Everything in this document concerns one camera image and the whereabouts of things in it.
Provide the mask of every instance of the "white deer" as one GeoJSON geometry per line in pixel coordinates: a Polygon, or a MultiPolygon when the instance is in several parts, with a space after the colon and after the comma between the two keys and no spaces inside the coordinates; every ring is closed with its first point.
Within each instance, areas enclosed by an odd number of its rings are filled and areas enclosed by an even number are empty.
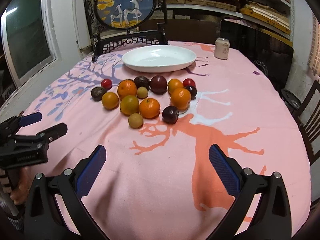
{"type": "Polygon", "coordinates": [[[114,14],[111,15],[111,26],[112,26],[112,27],[114,27],[113,20],[114,20],[115,18],[119,18],[119,24],[120,24],[120,26],[122,26],[122,15],[123,15],[123,11],[121,10],[121,4],[119,4],[116,8],[118,9],[118,15],[117,15],[117,16],[114,15],[114,14]]]}
{"type": "Polygon", "coordinates": [[[218,92],[198,92],[198,94],[196,95],[196,99],[194,99],[194,100],[192,100],[190,102],[190,107],[189,107],[188,111],[186,111],[184,114],[181,114],[179,117],[181,118],[181,117],[183,117],[183,116],[185,116],[187,114],[193,114],[193,118],[190,120],[191,124],[203,124],[203,125],[206,125],[206,126],[211,126],[216,122],[221,122],[223,120],[228,119],[230,116],[232,116],[232,114],[233,114],[232,112],[229,112],[228,114],[226,114],[222,118],[208,119],[208,118],[205,118],[202,115],[198,114],[197,113],[197,109],[196,109],[200,99],[205,99],[205,100],[208,100],[208,101],[210,101],[212,103],[217,103],[217,104],[221,104],[221,105],[225,105],[225,106],[230,106],[231,105],[230,102],[227,102],[227,103],[219,102],[219,101],[216,101],[216,100],[211,99],[211,98],[206,96],[206,95],[214,95],[214,94],[218,94],[218,93],[225,93],[225,92],[228,92],[228,91],[229,91],[228,89],[225,89],[223,91],[218,91],[218,92]]]}
{"type": "Polygon", "coordinates": [[[134,4],[134,9],[133,10],[127,10],[124,9],[124,21],[126,25],[129,25],[129,21],[128,21],[128,14],[135,14],[136,16],[134,17],[134,19],[136,18],[137,23],[138,23],[138,18],[142,15],[142,13],[139,11],[139,4],[138,1],[141,2],[141,0],[131,0],[130,2],[132,2],[134,4]]]}

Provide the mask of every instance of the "pink tablecloth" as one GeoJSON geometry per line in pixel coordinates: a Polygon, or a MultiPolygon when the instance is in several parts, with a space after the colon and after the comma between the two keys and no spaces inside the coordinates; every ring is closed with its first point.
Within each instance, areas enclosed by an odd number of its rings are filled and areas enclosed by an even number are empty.
{"type": "MultiPolygon", "coordinates": [[[[164,73],[167,80],[192,78],[198,94],[175,125],[145,120],[141,130],[128,126],[119,109],[106,111],[91,99],[92,87],[110,78],[116,92],[121,80],[141,75],[123,65],[130,48],[80,61],[53,82],[30,105],[26,114],[40,111],[41,122],[21,129],[35,134],[64,122],[68,133],[50,144],[49,162],[28,169],[60,174],[86,158],[98,144],[107,161],[82,201],[97,224],[115,239],[205,239],[233,202],[212,168],[209,147],[217,143],[242,167],[271,175],[279,171],[286,185],[292,214],[292,233],[308,217],[311,200],[310,166],[298,127],[270,81],[239,51],[226,61],[213,57],[214,46],[170,42],[198,56],[187,69],[164,73]]],[[[154,95],[161,110],[169,95],[154,95]]],[[[255,198],[239,231],[254,214],[255,198]]],[[[76,231],[65,208],[69,228],[76,231]]]]}

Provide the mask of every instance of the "human hand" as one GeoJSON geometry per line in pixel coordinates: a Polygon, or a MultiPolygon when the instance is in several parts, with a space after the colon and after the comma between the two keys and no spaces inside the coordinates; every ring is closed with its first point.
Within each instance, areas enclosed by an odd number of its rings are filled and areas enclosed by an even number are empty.
{"type": "Polygon", "coordinates": [[[28,175],[25,168],[20,169],[20,179],[17,187],[10,193],[10,198],[15,205],[24,203],[28,197],[28,175]]]}

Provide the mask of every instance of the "deer painting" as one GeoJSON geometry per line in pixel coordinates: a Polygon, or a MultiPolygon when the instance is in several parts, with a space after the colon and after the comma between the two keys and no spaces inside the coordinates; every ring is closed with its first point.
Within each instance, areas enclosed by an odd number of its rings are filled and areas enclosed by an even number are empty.
{"type": "Polygon", "coordinates": [[[121,4],[119,4],[117,7],[117,10],[118,10],[118,15],[116,14],[112,14],[111,15],[111,26],[114,27],[114,24],[113,24],[113,20],[115,18],[119,18],[119,26],[122,26],[122,16],[123,16],[123,11],[121,9],[121,4]]]}
{"type": "Polygon", "coordinates": [[[142,13],[139,11],[139,2],[141,2],[142,0],[131,0],[130,2],[134,4],[134,9],[132,10],[128,10],[128,9],[124,9],[124,21],[126,25],[129,25],[129,21],[128,21],[128,14],[135,14],[135,19],[137,20],[138,23],[138,18],[142,15],[142,13]]]}
{"type": "Polygon", "coordinates": [[[195,208],[200,211],[205,211],[205,208],[223,207],[229,209],[234,201],[234,197],[228,195],[221,180],[219,179],[215,169],[212,167],[208,151],[212,144],[217,143],[222,151],[228,156],[228,148],[239,149],[245,153],[263,155],[263,149],[260,151],[252,151],[241,146],[235,141],[247,137],[248,135],[257,133],[260,128],[249,132],[240,132],[237,134],[225,135],[220,130],[212,125],[216,122],[221,122],[232,116],[232,112],[227,113],[224,117],[218,119],[208,119],[197,113],[197,106],[200,100],[208,100],[215,104],[223,104],[229,106],[230,102],[219,102],[208,97],[217,93],[226,93],[228,89],[218,92],[198,92],[195,100],[191,101],[189,110],[180,115],[178,121],[174,125],[169,125],[160,120],[158,117],[157,123],[145,123],[140,133],[148,133],[145,137],[155,137],[164,135],[164,139],[151,145],[143,147],[133,141],[133,147],[130,149],[137,150],[135,155],[150,152],[157,147],[164,146],[170,136],[175,136],[178,131],[183,132],[193,138],[196,138],[195,154],[196,161],[192,175],[192,195],[195,208]],[[160,131],[158,125],[165,125],[167,129],[160,131]]]}

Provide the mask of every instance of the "orange deer silhouette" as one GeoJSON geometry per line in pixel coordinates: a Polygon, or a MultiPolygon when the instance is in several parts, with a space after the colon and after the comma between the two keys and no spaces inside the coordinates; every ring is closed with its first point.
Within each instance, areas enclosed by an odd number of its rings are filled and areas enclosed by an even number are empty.
{"type": "Polygon", "coordinates": [[[214,52],[214,45],[202,44],[197,42],[185,42],[185,46],[199,45],[203,51],[214,52]]]}
{"type": "Polygon", "coordinates": [[[157,118],[157,123],[145,123],[140,130],[141,134],[147,132],[149,134],[145,135],[146,137],[164,135],[165,138],[150,147],[139,146],[136,141],[133,141],[134,147],[130,149],[139,150],[135,155],[140,155],[144,152],[150,152],[157,147],[164,146],[169,140],[171,131],[173,136],[176,136],[177,131],[180,131],[196,138],[196,162],[192,175],[192,194],[195,208],[200,211],[205,211],[205,207],[223,207],[228,210],[234,201],[234,197],[228,195],[215,169],[212,167],[208,156],[209,148],[212,144],[216,143],[226,155],[228,155],[228,148],[263,155],[263,149],[260,151],[251,151],[235,142],[240,138],[257,133],[260,128],[258,127],[251,132],[225,135],[212,126],[190,122],[193,117],[194,114],[186,114],[184,117],[179,118],[174,125],[162,122],[159,117],[157,118]],[[167,126],[167,130],[160,131],[157,129],[157,125],[165,125],[167,126]]]}

